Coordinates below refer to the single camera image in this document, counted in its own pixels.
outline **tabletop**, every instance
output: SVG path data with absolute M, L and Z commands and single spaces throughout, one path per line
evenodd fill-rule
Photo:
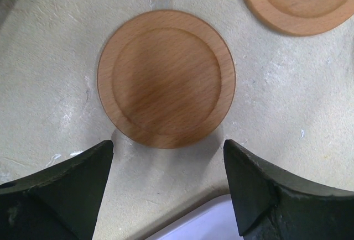
M 155 9 L 207 21 L 235 61 L 236 93 L 225 120 L 177 150 L 129 140 L 97 93 L 108 38 Z M 354 190 L 354 17 L 298 38 L 263 26 L 243 0 L 0 0 L 0 36 L 0 183 L 113 140 L 94 239 L 148 237 L 228 193 L 225 139 L 301 177 Z

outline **wooden plate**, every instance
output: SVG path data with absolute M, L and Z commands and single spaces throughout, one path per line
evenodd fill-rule
M 116 127 L 136 142 L 177 148 L 222 122 L 235 92 L 227 45 L 206 22 L 179 11 L 141 14 L 106 44 L 98 92 Z
M 354 0 L 245 0 L 266 25 L 287 34 L 314 35 L 354 14 Z

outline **orange object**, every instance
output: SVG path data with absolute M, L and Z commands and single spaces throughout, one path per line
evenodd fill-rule
M 153 11 L 122 25 L 98 66 L 98 92 L 116 127 L 136 142 L 177 148 L 222 122 L 235 92 L 227 45 L 206 22 Z
M 354 0 L 245 0 L 266 25 L 291 35 L 315 35 L 354 14 Z

